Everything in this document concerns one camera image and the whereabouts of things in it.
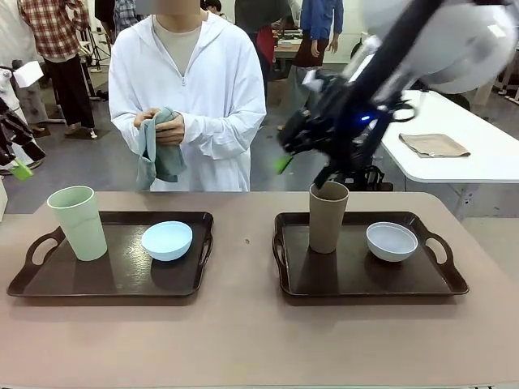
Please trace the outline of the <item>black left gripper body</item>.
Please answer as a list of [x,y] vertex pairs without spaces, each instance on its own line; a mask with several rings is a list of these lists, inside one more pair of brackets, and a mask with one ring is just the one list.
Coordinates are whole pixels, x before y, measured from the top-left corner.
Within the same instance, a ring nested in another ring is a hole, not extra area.
[[15,160],[14,145],[20,146],[34,162],[45,159],[28,125],[1,99],[1,165]]

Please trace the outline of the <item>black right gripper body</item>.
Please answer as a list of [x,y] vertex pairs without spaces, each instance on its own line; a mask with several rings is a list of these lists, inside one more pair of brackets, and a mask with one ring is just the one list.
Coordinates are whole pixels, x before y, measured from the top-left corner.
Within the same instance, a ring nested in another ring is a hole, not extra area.
[[366,144],[366,88],[343,79],[314,79],[303,84],[316,100],[308,106],[302,130],[302,150],[318,151],[333,159],[361,159]]

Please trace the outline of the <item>person's left hand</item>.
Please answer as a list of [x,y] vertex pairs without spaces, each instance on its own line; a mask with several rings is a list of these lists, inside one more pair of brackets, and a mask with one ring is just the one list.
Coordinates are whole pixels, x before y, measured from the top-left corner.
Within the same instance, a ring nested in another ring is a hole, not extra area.
[[179,146],[185,137],[185,123],[180,113],[172,120],[156,124],[156,142],[163,146]]

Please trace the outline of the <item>person's right hand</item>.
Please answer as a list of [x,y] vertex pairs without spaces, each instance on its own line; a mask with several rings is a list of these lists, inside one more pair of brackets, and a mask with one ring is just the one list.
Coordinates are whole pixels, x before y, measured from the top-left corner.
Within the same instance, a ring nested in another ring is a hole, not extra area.
[[153,119],[155,117],[155,115],[157,113],[159,113],[160,111],[161,110],[158,109],[158,108],[151,108],[151,109],[148,109],[146,111],[138,113],[135,116],[135,119],[134,119],[134,122],[133,122],[134,128],[139,130],[144,121]]

